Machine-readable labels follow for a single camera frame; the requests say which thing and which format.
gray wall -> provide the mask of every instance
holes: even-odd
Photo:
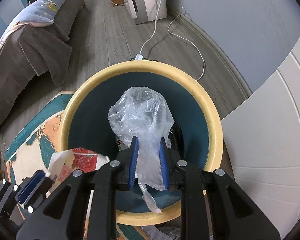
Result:
[[[300,37],[295,0],[167,0],[228,55],[251,90],[279,67]]]

clear plastic bag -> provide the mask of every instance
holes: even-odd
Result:
[[[167,147],[171,147],[168,136],[174,123],[166,100],[148,87],[132,87],[110,108],[108,120],[111,129],[126,146],[130,147],[133,136],[138,137],[138,184],[148,208],[155,213],[161,212],[145,184],[157,190],[166,190],[162,180],[159,146],[164,137]]]

blue gripper pad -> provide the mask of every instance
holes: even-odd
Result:
[[[165,190],[168,190],[168,188],[169,188],[169,173],[168,173],[166,157],[164,155],[162,141],[160,142],[159,159],[160,159],[163,185],[164,185]]]
[[[130,146],[133,149],[132,154],[131,154],[130,166],[129,166],[128,186],[129,186],[130,190],[132,190],[132,187],[134,185],[134,178],[135,178],[135,175],[136,175],[136,167],[137,167],[138,151],[139,151],[138,137],[133,137],[133,138],[135,138],[135,140],[132,139],[131,146]]]
[[[46,173],[42,170],[37,171],[29,183],[21,190],[21,192],[18,194],[19,197],[19,203],[23,204],[27,197],[31,194],[31,192],[34,190],[34,188],[38,185],[38,183],[41,181],[41,179],[44,178]]]

yellow rim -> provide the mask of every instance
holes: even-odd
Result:
[[[89,78],[76,91],[68,103],[61,120],[58,151],[68,149],[68,135],[72,118],[88,93],[103,81],[129,72],[149,72],[167,77],[184,87],[193,96],[204,114],[209,132],[209,152],[204,170],[212,172],[219,168],[223,151],[223,135],[220,117],[209,95],[197,81],[182,70],[164,63],[147,60],[127,61],[105,68]],[[131,226],[146,226],[164,223],[180,215],[181,201],[178,201],[162,209],[162,213],[159,214],[152,212],[131,213],[117,210],[116,221],[117,223]]]

food wrapper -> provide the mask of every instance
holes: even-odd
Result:
[[[102,165],[109,162],[109,157],[97,154],[84,148],[76,148],[54,153],[51,157],[46,177],[52,179],[52,187],[47,193],[47,197],[74,171],[82,170],[90,172],[100,169]],[[84,237],[87,237],[90,209],[93,197],[93,190],[90,194],[87,216],[84,226]]]

